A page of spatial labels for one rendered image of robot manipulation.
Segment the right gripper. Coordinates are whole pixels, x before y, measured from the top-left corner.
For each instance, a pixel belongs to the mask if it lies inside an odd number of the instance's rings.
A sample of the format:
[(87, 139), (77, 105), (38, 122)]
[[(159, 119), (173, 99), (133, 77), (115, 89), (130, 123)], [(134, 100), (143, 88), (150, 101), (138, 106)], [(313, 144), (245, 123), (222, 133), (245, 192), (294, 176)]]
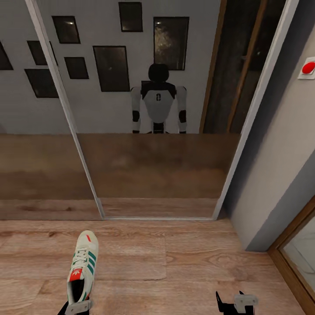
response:
[(239, 314), (234, 307), (234, 304), (222, 303), (218, 292), (216, 291), (217, 302), (219, 306), (219, 311), (223, 312), (224, 315), (254, 315), (253, 306), (245, 306), (246, 313)]

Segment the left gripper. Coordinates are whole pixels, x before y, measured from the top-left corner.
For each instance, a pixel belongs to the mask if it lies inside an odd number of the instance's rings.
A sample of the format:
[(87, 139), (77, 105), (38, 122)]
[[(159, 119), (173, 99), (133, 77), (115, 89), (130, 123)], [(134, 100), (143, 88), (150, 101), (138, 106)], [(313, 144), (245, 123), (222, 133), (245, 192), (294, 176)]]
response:
[[(58, 315), (65, 315), (66, 308), (68, 305), (69, 305), (68, 302), (66, 302), (61, 311), (58, 313)], [(89, 315), (89, 310), (82, 313), (78, 313), (77, 315)]]

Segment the gym shoe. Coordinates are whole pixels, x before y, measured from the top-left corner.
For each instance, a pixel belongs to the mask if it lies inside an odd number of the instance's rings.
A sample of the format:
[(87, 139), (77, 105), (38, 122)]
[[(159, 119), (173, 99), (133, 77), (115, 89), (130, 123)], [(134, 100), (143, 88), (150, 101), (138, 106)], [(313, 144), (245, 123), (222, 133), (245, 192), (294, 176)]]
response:
[(67, 279), (68, 304), (86, 301), (92, 295), (98, 259), (98, 239), (90, 231), (83, 231), (78, 240)]

